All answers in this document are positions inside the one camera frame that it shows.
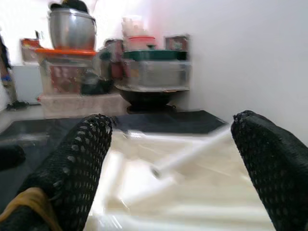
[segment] stainless steel pot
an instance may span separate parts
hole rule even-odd
[[[87,13],[57,9],[49,13],[51,42],[55,49],[94,50],[96,22]]]

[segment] stacked containers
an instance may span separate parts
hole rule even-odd
[[[125,102],[117,93],[81,95],[87,80],[86,71],[92,69],[96,52],[40,48],[36,53],[43,84],[40,102],[45,117],[87,116],[95,113],[115,116],[125,113]]]
[[[141,92],[189,90],[190,62],[186,51],[125,51],[126,78],[117,81],[119,89]]]

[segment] pot lid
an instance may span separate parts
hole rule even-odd
[[[80,16],[80,17],[85,17],[85,18],[95,20],[88,13],[78,11],[78,10],[74,10],[74,9],[59,8],[59,9],[55,9],[55,10],[49,12],[49,16],[57,15],[57,14],[69,14],[69,15],[75,15],[75,16]]]

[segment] plastic storage box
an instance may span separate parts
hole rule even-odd
[[[125,61],[127,78],[122,84],[132,90],[189,90],[190,62]]]
[[[97,96],[42,95],[39,100],[45,118],[82,117],[97,113],[121,116],[126,114],[129,105],[119,93]]]
[[[92,69],[96,52],[39,48],[36,53],[45,95],[80,94],[83,75]]]

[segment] green container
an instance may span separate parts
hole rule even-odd
[[[124,59],[135,61],[165,61],[165,60],[186,60],[186,51],[171,50],[140,50],[123,52]]]

